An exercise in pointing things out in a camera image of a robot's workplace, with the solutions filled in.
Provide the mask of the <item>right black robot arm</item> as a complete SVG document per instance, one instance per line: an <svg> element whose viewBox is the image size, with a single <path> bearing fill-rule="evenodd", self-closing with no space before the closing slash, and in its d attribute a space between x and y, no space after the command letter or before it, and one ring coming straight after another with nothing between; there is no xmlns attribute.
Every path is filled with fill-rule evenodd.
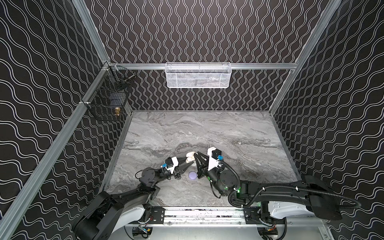
<svg viewBox="0 0 384 240"><path fill-rule="evenodd" d="M194 153L198 177L206 177L217 198L227 197L235 208L250 208L261 203L261 218L283 219L288 216L313 214L324 220L341 220L342 209L359 209L362 204L345 197L314 176L303 176L293 183L258 183L241 180L224 161L222 152Z"/></svg>

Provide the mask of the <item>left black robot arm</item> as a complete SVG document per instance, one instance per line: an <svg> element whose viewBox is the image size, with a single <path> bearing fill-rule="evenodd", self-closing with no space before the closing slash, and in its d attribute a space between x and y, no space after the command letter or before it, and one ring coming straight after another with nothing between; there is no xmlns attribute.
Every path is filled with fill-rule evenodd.
<svg viewBox="0 0 384 240"><path fill-rule="evenodd" d="M130 224L146 225L157 220L150 201L156 198L157 184L181 175L194 164L194 157L167 158L160 168L139 171L139 185L122 194L99 193L72 225L77 240L107 240L113 232Z"/></svg>

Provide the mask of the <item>beige earbud charging case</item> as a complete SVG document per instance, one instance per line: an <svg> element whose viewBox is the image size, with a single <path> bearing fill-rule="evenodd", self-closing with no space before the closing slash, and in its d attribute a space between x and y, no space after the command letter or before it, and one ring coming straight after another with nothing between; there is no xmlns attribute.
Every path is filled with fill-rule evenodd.
<svg viewBox="0 0 384 240"><path fill-rule="evenodd" d="M195 153L196 152L189 152L186 154L186 163L193 163L195 161Z"/></svg>

